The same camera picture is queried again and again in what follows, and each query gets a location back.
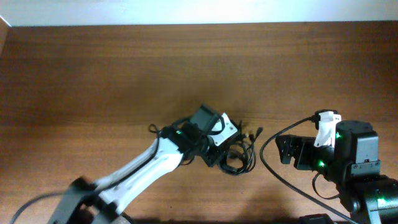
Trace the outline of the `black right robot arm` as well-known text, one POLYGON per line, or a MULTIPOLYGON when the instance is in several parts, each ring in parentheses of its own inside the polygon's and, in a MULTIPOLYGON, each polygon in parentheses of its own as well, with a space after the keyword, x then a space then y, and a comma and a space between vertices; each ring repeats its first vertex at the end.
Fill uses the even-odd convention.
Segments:
POLYGON ((331 144, 295 135, 276 137, 281 162, 311 170, 333 182, 356 223, 397 223, 397 180, 381 174, 379 138, 370 123, 335 124, 331 144))

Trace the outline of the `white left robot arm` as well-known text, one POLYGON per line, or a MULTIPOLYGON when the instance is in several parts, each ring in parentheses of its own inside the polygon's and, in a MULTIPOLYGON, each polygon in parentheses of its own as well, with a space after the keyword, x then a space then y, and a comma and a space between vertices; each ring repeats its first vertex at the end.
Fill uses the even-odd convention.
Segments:
POLYGON ((123 222, 126 207, 183 161, 201 157, 207 166, 217 165, 226 147, 241 134, 241 127, 226 113, 202 104, 193 115, 154 132, 156 139, 148 149, 119 170, 91 184, 82 177, 75 180, 49 223, 76 223, 83 215, 83 205, 98 211, 92 223, 123 222))

